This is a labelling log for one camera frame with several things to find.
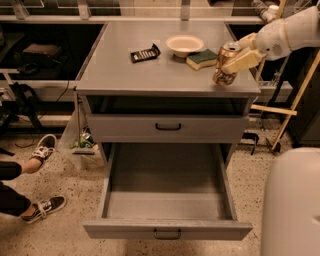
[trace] sneaker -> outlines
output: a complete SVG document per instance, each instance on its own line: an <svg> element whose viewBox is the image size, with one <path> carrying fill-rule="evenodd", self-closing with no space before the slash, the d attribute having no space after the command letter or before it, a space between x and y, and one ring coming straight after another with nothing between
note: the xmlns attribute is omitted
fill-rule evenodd
<svg viewBox="0 0 320 256"><path fill-rule="evenodd" d="M48 200L42 200L37 204L33 204L35 211L31 216L21 216L21 219L30 224L42 218L45 219L48 214L54 213L62 209L67 203L64 196L55 196Z"/></svg>
<svg viewBox="0 0 320 256"><path fill-rule="evenodd" d="M32 153L31 158L36 158L41 162L40 168L55 151L56 142L57 138L53 134L47 134L39 141L37 148Z"/></svg>

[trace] cabinet top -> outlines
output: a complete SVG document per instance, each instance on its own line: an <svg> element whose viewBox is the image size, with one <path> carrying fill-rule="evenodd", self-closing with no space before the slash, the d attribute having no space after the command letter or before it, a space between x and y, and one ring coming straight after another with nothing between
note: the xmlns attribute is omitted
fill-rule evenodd
<svg viewBox="0 0 320 256"><path fill-rule="evenodd" d="M227 87L216 85L214 67L193 70L185 59L173 55L166 40L173 35L193 35L203 49L216 53L232 40L227 26L216 21L110 21L88 56L77 91L83 95L153 95L201 97L252 97L260 89L249 70L238 73ZM130 52L161 51L154 60L132 63Z"/></svg>

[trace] closed drawer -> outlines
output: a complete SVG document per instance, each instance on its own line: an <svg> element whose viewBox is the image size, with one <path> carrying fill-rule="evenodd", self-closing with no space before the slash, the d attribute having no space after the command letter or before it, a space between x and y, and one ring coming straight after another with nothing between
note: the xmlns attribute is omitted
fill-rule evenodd
<svg viewBox="0 0 320 256"><path fill-rule="evenodd" d="M96 141L235 143L247 116L88 115Z"/></svg>

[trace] black pants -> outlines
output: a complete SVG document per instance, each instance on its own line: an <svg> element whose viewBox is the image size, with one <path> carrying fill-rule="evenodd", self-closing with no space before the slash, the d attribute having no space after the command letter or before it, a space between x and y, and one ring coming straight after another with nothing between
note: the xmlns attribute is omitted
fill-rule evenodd
<svg viewBox="0 0 320 256"><path fill-rule="evenodd" d="M16 162L0 161L0 180L13 180L21 174ZM0 181L0 212L20 216L31 205L31 201Z"/></svg>

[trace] wooden stick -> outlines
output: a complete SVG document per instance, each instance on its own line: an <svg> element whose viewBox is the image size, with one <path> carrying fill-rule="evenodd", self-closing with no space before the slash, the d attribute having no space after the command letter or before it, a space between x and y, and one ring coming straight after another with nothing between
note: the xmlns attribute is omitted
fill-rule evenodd
<svg viewBox="0 0 320 256"><path fill-rule="evenodd" d="M297 107L297 105L298 105L298 103L299 103L304 91L306 90L306 88L307 88L307 86L308 86L308 84L309 84L309 82L310 82L310 80L311 80L311 78L313 76L314 71L316 70L316 68L319 65L319 62L320 62L320 50L318 50L317 56L313 60L312 65L309 68L309 71L308 71L305 79L303 80L303 83L302 83L302 85L301 85L301 87L300 87L300 89L299 89L299 91L297 93L297 96L295 97L295 99L294 99L294 101L293 101L293 103L292 103L292 105L290 107L291 110L295 110L296 109L296 107ZM291 118L291 115L286 115L286 119L283 121L283 123L282 123L282 125L281 125L281 127L280 127L280 129L278 131L277 137L273 142L272 150L274 150L276 148L277 143L279 142L284 130L286 129L286 127L287 127L287 125L288 125L288 123L290 121L290 118Z"/></svg>
<svg viewBox="0 0 320 256"><path fill-rule="evenodd" d="M256 81L259 81L259 78L260 78L260 75L261 75L261 72L263 70L263 67L264 67L264 64L266 63L266 59L263 59L260 64L259 64L259 68L257 70L257 73L256 73Z"/></svg>
<svg viewBox="0 0 320 256"><path fill-rule="evenodd" d="M267 106L261 106L261 105L256 105L256 104L252 104L251 109L279 113L279 114L285 114L285 115L291 115L291 116L297 115L297 111L295 111L295 110L285 109L285 108L267 107Z"/></svg>
<svg viewBox="0 0 320 256"><path fill-rule="evenodd" d="M278 12L277 12L277 15L275 18L276 20L281 18L282 13L283 13L283 9L284 9L284 6L286 5L286 3L287 3L287 0L280 0L279 9L278 9Z"/></svg>

